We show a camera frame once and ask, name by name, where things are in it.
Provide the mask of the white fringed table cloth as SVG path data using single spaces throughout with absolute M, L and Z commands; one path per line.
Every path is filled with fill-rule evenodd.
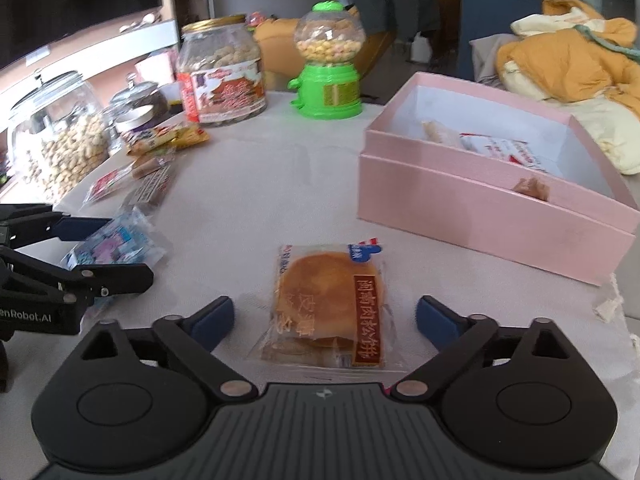
M 595 287 L 359 220 L 358 156 L 376 114 L 368 106 L 344 122 L 315 122 L 273 94 L 265 113 L 214 129 L 212 142 L 186 152 L 155 213 L 168 256 L 153 287 L 116 299 L 105 316 L 144 327 L 229 296 L 236 323 L 216 356 L 259 385 L 297 382 L 298 370 L 248 356 L 269 323 L 279 248 L 373 237 L 383 246 L 388 300 L 408 366 L 434 352 L 413 321 L 424 295 L 507 326 L 552 318 L 610 389 L 620 419 L 603 461 L 617 477 L 632 478 L 639 465 L 639 360 L 623 315 L 600 320 Z

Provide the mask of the green gumball machine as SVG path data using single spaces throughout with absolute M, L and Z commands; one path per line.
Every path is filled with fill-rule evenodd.
M 333 0 L 316 3 L 294 30 L 294 46 L 304 60 L 299 75 L 288 82 L 296 92 L 292 107 L 321 120 L 352 118 L 362 111 L 360 76 L 354 59 L 366 34 L 359 18 Z

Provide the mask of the purple paper cup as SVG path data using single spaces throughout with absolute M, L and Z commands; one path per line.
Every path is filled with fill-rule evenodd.
M 154 120 L 153 105 L 142 105 L 130 108 L 114 120 L 115 129 L 123 144 L 128 144 L 131 137 L 142 130 L 149 129 L 149 123 Z

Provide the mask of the yellow cartoon snack bag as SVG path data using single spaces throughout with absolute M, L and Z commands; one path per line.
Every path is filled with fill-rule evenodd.
M 152 151 L 174 148 L 176 151 L 193 148 L 210 140 L 202 128 L 191 124 L 154 127 L 126 136 L 126 152 L 129 156 L 142 156 Z

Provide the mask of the brown biscuit pack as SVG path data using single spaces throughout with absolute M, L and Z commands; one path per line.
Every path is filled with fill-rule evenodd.
M 163 203 L 177 169 L 173 154 L 143 157 L 134 163 L 134 187 L 122 202 L 122 211 L 138 208 L 152 214 Z

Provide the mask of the orange cream quilt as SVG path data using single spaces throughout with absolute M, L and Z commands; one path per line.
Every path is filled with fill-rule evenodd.
M 495 68 L 511 92 L 573 114 L 612 165 L 639 172 L 638 27 L 580 0 L 544 0 L 511 24 Z

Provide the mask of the plastic jar red label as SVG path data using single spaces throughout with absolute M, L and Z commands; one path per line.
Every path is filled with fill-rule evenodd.
M 187 120 L 224 126 L 267 107 L 262 51 L 245 15 L 195 22 L 181 33 L 177 78 Z

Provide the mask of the white rice cracker pack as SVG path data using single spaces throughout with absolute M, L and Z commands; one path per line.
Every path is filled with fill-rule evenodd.
M 541 160 L 530 149 L 527 142 L 475 133 L 461 133 L 460 142 L 467 151 L 546 172 Z

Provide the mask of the round meat cake pack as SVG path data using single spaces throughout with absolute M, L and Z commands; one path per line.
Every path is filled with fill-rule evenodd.
M 269 326 L 250 356 L 327 370 L 403 370 L 384 271 L 375 238 L 281 246 Z

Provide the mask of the blue pink candy bag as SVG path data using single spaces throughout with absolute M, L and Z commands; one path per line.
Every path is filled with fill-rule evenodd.
M 66 270 L 104 271 L 94 305 L 104 308 L 116 297 L 140 295 L 154 284 L 154 270 L 171 248 L 168 239 L 138 207 L 121 212 L 60 261 Z

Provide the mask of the beige bread roll pack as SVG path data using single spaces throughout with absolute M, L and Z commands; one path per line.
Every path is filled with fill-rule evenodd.
M 464 146 L 461 141 L 461 134 L 456 130 L 446 127 L 440 122 L 431 120 L 430 122 L 422 122 L 424 136 L 427 141 L 463 150 Z

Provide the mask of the pink gift box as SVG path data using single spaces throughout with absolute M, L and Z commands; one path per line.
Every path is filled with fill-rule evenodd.
M 432 142 L 428 122 L 521 141 L 538 164 Z M 427 73 L 413 75 L 364 134 L 358 214 L 593 285 L 616 270 L 639 229 L 620 174 L 573 116 Z

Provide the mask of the large glass peanut jar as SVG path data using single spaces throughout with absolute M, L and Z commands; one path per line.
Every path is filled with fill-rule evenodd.
M 10 110 L 10 168 L 40 200 L 56 204 L 108 159 L 110 140 L 103 108 L 80 73 L 36 79 L 38 87 Z

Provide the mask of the clear red label snack pack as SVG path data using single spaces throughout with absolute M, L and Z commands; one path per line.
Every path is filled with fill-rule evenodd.
M 114 169 L 104 176 L 99 177 L 88 189 L 84 199 L 84 205 L 89 205 L 103 200 L 105 197 L 112 195 L 120 188 L 128 185 L 134 180 L 134 167 L 132 165 L 123 166 Z

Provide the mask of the small glass jar dark contents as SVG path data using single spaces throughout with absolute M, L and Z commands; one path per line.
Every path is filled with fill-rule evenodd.
M 129 73 L 126 78 L 127 85 L 125 89 L 116 92 L 104 108 L 103 113 L 107 123 L 114 126 L 114 120 L 118 115 L 125 113 L 130 108 L 153 105 L 155 117 L 149 123 L 150 128 L 159 124 L 163 119 L 168 117 L 169 104 L 160 86 L 157 82 L 142 81 L 137 82 L 137 75 Z

